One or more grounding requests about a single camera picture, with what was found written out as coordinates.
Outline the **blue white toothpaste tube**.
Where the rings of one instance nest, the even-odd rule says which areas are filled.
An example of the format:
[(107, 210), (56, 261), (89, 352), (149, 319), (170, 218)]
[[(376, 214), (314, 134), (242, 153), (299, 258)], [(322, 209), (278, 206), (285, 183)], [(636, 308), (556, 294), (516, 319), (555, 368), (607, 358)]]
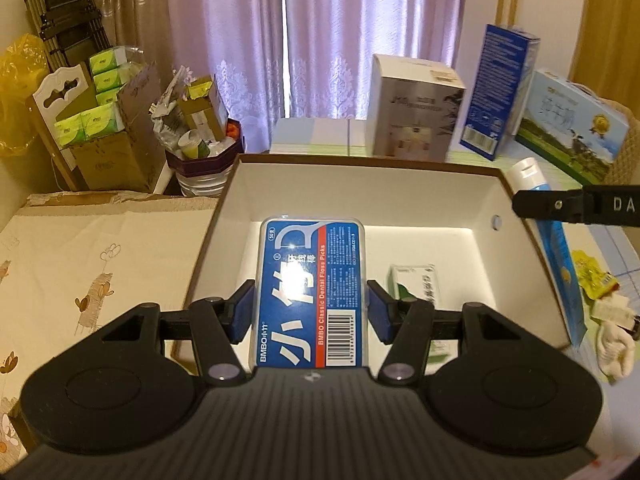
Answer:
[[(514, 195), (521, 190), (552, 191), (533, 157), (524, 158), (512, 166), (506, 172), (506, 180)], [(562, 222), (535, 221), (555, 286), (560, 293), (570, 343), (578, 349), (587, 333), (587, 327), (582, 292)]]

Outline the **green medicine box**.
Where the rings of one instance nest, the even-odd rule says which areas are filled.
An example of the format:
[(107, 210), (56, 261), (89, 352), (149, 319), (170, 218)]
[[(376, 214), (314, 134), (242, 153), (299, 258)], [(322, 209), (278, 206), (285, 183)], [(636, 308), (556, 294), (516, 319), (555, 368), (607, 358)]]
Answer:
[[(392, 264), (388, 284), (392, 295), (397, 299), (416, 297), (425, 301), (431, 301), (435, 307), (442, 305), (439, 284), (436, 274), (436, 266), (427, 263), (423, 266), (401, 266)], [(427, 363), (430, 365), (444, 364), (454, 356), (452, 345), (448, 341), (433, 340), (430, 347)]]

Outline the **yellow snack packet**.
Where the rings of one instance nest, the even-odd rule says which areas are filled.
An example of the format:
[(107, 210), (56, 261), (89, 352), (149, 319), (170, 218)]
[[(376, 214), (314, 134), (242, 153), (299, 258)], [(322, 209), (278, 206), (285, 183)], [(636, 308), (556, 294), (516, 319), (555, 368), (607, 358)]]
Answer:
[(572, 258), (578, 283), (590, 300), (597, 300), (620, 287), (615, 276), (603, 271), (596, 258), (582, 250), (573, 250)]

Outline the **blue dental floss box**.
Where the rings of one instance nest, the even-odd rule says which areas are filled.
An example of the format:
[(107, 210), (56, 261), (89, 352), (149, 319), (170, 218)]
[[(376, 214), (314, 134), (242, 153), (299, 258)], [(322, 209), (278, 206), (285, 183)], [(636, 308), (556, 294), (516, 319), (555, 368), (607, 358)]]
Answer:
[(266, 219), (258, 238), (250, 365), (367, 364), (362, 224), (355, 219)]

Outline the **white sock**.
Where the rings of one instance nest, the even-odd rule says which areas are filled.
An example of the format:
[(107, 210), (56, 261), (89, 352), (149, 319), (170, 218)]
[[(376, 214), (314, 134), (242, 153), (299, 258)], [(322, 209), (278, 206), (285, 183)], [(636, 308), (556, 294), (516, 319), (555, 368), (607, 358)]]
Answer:
[(603, 321), (597, 332), (596, 353), (600, 371), (613, 382), (628, 377), (634, 369), (636, 342), (620, 326)]

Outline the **quilted beige chair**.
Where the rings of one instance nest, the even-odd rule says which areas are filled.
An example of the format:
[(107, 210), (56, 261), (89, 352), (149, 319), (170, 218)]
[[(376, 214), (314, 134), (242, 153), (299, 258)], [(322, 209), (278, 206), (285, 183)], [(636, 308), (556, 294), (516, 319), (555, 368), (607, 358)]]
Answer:
[(634, 117), (632, 111), (619, 102), (604, 99), (603, 102), (616, 112), (622, 113), (628, 122), (628, 132), (625, 136), (620, 152), (616, 156), (613, 165), (604, 179), (605, 184), (639, 184), (640, 172), (640, 125), (639, 119)]

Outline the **plaid tablecloth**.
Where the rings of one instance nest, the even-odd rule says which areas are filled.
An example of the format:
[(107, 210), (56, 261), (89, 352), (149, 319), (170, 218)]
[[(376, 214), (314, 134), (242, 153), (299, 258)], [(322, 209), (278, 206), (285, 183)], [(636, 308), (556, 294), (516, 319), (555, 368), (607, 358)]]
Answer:
[[(274, 128), (272, 154), (363, 156), (366, 123), (358, 119), (281, 118)], [(563, 226), (578, 283), (597, 284), (602, 275), (614, 286), (596, 300), (585, 295), (587, 333), (570, 352), (604, 387), (603, 414), (592, 442), (599, 454), (639, 453), (639, 344), (613, 323), (623, 310), (639, 313), (639, 254), (628, 238), (634, 229), (618, 226)]]

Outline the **light blue milk case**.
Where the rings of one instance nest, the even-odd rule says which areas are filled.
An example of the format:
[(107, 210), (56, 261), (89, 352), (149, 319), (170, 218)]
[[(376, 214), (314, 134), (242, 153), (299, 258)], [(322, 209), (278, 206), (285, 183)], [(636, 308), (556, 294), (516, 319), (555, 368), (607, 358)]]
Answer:
[(550, 70), (536, 70), (515, 140), (590, 185), (605, 181), (627, 133), (622, 113)]

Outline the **brown cardboard storage box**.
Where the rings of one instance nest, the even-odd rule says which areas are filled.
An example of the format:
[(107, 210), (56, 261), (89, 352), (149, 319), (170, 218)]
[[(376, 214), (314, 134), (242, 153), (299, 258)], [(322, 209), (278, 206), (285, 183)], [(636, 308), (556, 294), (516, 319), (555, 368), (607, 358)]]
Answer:
[[(256, 282), (258, 238), (271, 217), (355, 219), (364, 229), (367, 280), (392, 264), (433, 263), (442, 305), (496, 310), (546, 344), (570, 343), (559, 293), (532, 231), (514, 214), (495, 169), (331, 156), (243, 155), (198, 258), (189, 297), (227, 298)], [(368, 364), (388, 352), (368, 320)]]

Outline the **blue milk carton box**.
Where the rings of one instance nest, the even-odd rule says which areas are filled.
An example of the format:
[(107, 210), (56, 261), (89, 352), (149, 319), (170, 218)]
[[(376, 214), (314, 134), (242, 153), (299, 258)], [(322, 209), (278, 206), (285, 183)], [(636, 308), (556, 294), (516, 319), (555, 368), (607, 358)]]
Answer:
[(520, 123), (540, 39), (522, 30), (486, 27), (460, 144), (493, 160)]

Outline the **cream cartoon bedsheet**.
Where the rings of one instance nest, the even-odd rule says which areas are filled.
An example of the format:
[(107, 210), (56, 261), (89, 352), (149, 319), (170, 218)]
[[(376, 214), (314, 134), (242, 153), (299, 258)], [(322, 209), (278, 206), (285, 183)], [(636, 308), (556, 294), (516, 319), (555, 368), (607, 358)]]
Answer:
[(25, 454), (9, 414), (40, 365), (145, 301), (186, 303), (217, 206), (138, 192), (38, 194), (1, 232), (1, 468)]

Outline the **white humidifier box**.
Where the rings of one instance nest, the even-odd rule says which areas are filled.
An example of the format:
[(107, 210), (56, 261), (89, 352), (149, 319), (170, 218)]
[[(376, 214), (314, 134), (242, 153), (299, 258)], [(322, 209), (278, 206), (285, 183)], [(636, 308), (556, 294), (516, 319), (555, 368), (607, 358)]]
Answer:
[(376, 54), (364, 130), (367, 154), (444, 162), (464, 94), (464, 82), (444, 63)]

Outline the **bin with trash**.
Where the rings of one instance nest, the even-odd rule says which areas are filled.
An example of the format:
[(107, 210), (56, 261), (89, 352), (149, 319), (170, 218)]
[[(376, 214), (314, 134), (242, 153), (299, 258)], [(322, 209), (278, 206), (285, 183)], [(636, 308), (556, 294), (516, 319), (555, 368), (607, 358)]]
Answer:
[(229, 117), (216, 78), (180, 66), (150, 106), (153, 132), (186, 197), (218, 197), (245, 152), (239, 122)]

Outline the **cardboard box with tissues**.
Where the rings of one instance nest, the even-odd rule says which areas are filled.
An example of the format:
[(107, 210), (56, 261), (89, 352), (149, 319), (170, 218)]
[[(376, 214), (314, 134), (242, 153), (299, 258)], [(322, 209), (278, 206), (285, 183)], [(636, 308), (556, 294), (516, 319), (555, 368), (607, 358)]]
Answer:
[(153, 192), (165, 166), (149, 113), (159, 96), (156, 67), (136, 47), (45, 76), (27, 109), (63, 188)]

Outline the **pink curtains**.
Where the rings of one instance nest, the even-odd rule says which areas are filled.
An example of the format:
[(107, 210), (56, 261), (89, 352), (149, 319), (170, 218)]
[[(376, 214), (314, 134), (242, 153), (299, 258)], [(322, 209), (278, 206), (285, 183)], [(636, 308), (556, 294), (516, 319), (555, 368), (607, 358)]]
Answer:
[(98, 0), (113, 44), (162, 81), (213, 76), (252, 152), (281, 118), (365, 118), (378, 54), (451, 64), (463, 0)]

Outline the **yellow plastic bag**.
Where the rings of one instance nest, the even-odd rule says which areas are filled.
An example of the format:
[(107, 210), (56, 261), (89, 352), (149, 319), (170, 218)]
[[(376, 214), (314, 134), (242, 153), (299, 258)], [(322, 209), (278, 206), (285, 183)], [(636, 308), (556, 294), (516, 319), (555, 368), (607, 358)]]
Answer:
[(24, 155), (37, 133), (30, 121), (26, 100), (36, 92), (49, 73), (43, 41), (25, 34), (1, 55), (0, 154)]

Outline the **folded black ladder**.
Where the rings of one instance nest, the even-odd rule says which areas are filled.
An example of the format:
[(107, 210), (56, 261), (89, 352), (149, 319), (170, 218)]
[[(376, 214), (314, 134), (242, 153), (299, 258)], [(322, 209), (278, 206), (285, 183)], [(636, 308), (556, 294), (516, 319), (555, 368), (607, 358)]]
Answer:
[(109, 49), (102, 13), (94, 0), (24, 0), (43, 41), (51, 72), (88, 63), (93, 55)]

